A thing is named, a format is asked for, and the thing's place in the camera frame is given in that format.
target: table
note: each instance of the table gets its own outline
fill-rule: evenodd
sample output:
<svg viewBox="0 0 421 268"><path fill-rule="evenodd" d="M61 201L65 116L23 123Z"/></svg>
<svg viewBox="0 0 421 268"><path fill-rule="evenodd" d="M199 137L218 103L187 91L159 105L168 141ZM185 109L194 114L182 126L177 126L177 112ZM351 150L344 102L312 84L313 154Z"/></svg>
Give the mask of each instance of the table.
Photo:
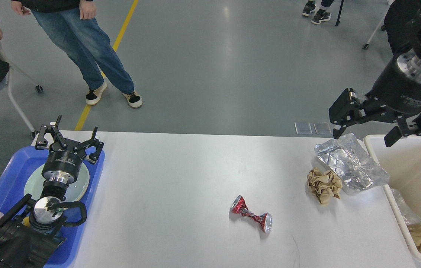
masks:
<svg viewBox="0 0 421 268"><path fill-rule="evenodd" d="M308 192L327 138L97 137L105 163L74 267L415 267L381 187L327 207ZM272 214L269 235L229 212L238 195Z"/></svg>

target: gray floor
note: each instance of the gray floor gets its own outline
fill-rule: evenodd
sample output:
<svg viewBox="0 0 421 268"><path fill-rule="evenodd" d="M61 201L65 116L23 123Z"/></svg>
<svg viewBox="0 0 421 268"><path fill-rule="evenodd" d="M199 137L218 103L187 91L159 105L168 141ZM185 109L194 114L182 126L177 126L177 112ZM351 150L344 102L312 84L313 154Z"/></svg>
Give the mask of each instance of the gray floor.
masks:
<svg viewBox="0 0 421 268"><path fill-rule="evenodd" d="M118 55L144 99L131 109L110 87L84 130L298 136L294 122L327 122L342 90L368 92L391 58L384 32L362 50L388 5L347 1L335 27L302 17L304 0L147 0L136 7ZM132 1L96 2L98 21L116 39ZM66 55L32 16L15 15L0 0L3 48L44 87L37 94L16 74L15 97L33 125L54 121L72 130L85 107L87 86ZM350 129L359 138L391 125ZM0 175L12 154L30 145L23 121L0 93Z"/></svg>

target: chair leg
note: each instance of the chair leg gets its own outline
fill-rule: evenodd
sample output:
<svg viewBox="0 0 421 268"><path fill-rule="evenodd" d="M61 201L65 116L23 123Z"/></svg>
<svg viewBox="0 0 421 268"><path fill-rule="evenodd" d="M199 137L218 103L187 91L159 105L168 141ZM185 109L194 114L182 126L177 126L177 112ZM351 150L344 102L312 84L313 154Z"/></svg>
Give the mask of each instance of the chair leg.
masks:
<svg viewBox="0 0 421 268"><path fill-rule="evenodd" d="M17 104L17 102L15 101L14 97L12 96L12 76L14 73L14 68L10 68L9 71L9 78L8 78L8 83L7 83L7 95L9 96L10 102L12 102L12 104L14 105L14 108L17 110L17 112L20 114L20 117L22 117L22 120L25 122L25 124L27 125L27 127L29 128L30 132L31 132L31 136L35 137L35 129L32 126L32 124L30 123L29 119L25 116L24 112L22 111L22 109L19 107L19 105Z"/></svg>
<svg viewBox="0 0 421 268"><path fill-rule="evenodd" d="M374 35L376 34L377 30L381 27L381 25L384 23L384 19L386 18L386 15L388 13L389 9L386 10L386 13L384 14L384 16L382 16L381 21L379 22L379 24L376 26L376 29L374 29L374 32L372 32L372 35L369 37L369 40L364 44L364 46L362 47L362 49L367 50L367 47L369 47L369 43L371 42L372 38L374 37Z"/></svg>
<svg viewBox="0 0 421 268"><path fill-rule="evenodd" d="M25 73L25 71L22 71L21 68L19 68L17 65L15 65L12 61L9 60L9 58L7 58L7 56L5 55L3 48L2 48L2 44L0 44L0 56L2 58L3 61L7 61L10 65L10 68L15 69L15 71L18 71L20 74L22 74L25 78L27 78L34 86L35 86L35 90L38 93L41 93L42 91L44 91L42 89L42 86L40 86L37 82L35 82L29 75L27 75L27 73Z"/></svg>

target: white bin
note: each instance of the white bin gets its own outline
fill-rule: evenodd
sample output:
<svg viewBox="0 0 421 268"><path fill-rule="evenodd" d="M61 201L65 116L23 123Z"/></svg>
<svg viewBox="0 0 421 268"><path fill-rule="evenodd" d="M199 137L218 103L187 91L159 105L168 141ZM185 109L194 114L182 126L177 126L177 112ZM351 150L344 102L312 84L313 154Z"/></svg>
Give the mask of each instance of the white bin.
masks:
<svg viewBox="0 0 421 268"><path fill-rule="evenodd" d="M421 262L421 254L411 238L390 189L399 190L409 207L421 216L421 137L410 136L406 139L400 139L388 148L384 144L383 135L369 135L364 138L364 144L371 157L391 177L389 186L384 185L384 191L409 251L416 260Z"/></svg>

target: black and white sneaker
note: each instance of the black and white sneaker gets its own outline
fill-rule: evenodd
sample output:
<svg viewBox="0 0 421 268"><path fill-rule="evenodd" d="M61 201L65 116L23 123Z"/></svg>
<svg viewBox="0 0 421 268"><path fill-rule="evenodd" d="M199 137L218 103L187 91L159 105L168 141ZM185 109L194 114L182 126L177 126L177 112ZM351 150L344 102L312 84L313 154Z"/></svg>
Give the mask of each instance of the black and white sneaker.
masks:
<svg viewBox="0 0 421 268"><path fill-rule="evenodd" d="M308 1L306 2L306 5L303 8L303 11L301 12L301 15L308 17L312 12L315 12L315 11L316 11L316 2Z"/></svg>
<svg viewBox="0 0 421 268"><path fill-rule="evenodd" d="M141 96L139 96L139 94L136 92L136 90L134 90L130 94L125 94L125 93L122 93L122 94L126 98L128 104L132 108L138 109L138 108L141 107L141 105L143 105L143 99L141 99Z"/></svg>
<svg viewBox="0 0 421 268"><path fill-rule="evenodd" d="M108 88L108 84L106 82L103 82L103 85L97 89L90 90L88 92L85 102L87 102L87 105L96 105L100 99L102 99L103 91L105 91Z"/></svg>
<svg viewBox="0 0 421 268"><path fill-rule="evenodd" d="M321 22L328 22L331 19L331 13L324 10L318 10L311 20L312 24L320 24Z"/></svg>

